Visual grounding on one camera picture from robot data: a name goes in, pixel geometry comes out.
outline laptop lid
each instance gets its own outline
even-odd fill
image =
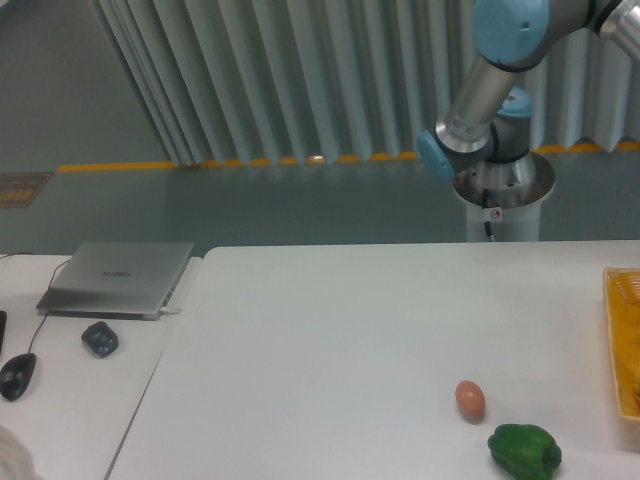
[[[193,243],[85,242],[37,305],[41,314],[157,319]]]

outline black computer mouse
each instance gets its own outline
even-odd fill
[[[19,399],[29,386],[35,368],[35,353],[13,357],[0,370],[0,394],[10,402]]]

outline yellow floor stripe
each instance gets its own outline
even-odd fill
[[[60,165],[58,172],[98,172],[106,170],[158,170],[174,168],[172,162],[136,162],[136,163],[89,163],[83,165]]]
[[[615,148],[617,152],[638,151],[640,150],[640,142],[621,142]],[[580,143],[570,147],[562,147],[560,145],[543,145],[536,150],[535,153],[592,153],[604,152],[604,149],[594,143]],[[397,157],[393,157],[387,153],[374,153],[369,157],[369,162],[393,162],[393,161],[412,161],[417,160],[418,156],[415,152],[402,152]],[[359,163],[360,158],[357,155],[343,155],[338,158],[339,163]],[[323,157],[309,157],[304,162],[309,165],[323,165],[326,163]],[[282,158],[279,165],[298,165],[298,161],[294,157]],[[135,162],[135,163],[89,163],[80,165],[61,165],[57,172],[103,172],[113,170],[159,170],[172,168],[220,168],[220,167],[242,167],[244,164],[241,160],[232,159],[218,162],[216,160],[206,160],[199,165],[193,167],[179,167],[172,162]],[[268,167],[271,162],[266,158],[255,158],[249,162],[252,167]]]

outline blue joint cap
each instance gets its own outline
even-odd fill
[[[540,46],[549,26],[549,0],[478,0],[473,37],[493,63],[517,63]]]
[[[455,176],[451,162],[427,130],[418,137],[418,153],[427,168],[438,178],[450,180]]]
[[[532,113],[531,97],[526,90],[519,87],[513,87],[500,110],[498,110],[498,115],[510,118],[527,118],[531,117]]]

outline white cloth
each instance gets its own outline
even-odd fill
[[[27,449],[9,430],[0,426],[0,479],[38,480]]]

